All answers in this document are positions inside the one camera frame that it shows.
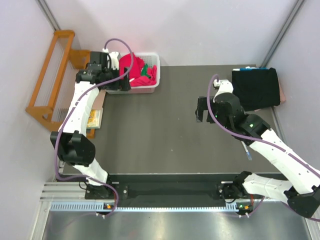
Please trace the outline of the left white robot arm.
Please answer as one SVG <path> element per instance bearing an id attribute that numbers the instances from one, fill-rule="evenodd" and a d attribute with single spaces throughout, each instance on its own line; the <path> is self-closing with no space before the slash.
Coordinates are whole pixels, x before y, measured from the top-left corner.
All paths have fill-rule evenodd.
<path id="1" fill-rule="evenodd" d="M 56 159 L 74 167 L 87 180 L 90 197 L 107 199 L 115 194 L 109 173 L 96 160 L 96 147 L 87 138 L 87 124 L 94 102 L 103 90 L 130 90 L 131 62 L 120 69 L 117 51 L 92 51 L 85 68 L 75 76 L 73 97 L 59 130 L 50 134 Z"/>

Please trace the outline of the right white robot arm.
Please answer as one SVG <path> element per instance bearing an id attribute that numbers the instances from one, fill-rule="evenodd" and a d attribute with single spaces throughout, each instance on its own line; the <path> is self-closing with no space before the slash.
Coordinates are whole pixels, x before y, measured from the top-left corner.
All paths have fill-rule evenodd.
<path id="1" fill-rule="evenodd" d="M 274 199 L 296 214 L 313 220 L 320 208 L 320 172 L 288 147 L 259 115 L 246 113 L 233 93 L 232 83 L 214 75 L 206 96 L 197 99 L 196 121 L 217 124 L 223 131 L 263 156 L 278 169 L 284 180 L 242 171 L 231 183 L 219 188 L 219 195 L 232 202 L 250 195 Z"/>

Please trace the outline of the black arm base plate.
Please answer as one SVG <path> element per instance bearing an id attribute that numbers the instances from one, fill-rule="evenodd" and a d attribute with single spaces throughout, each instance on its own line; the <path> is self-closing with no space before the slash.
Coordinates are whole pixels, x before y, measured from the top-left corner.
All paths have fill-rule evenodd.
<path id="1" fill-rule="evenodd" d="M 236 173 L 111 174 L 119 207 L 222 207 L 218 187 Z"/>

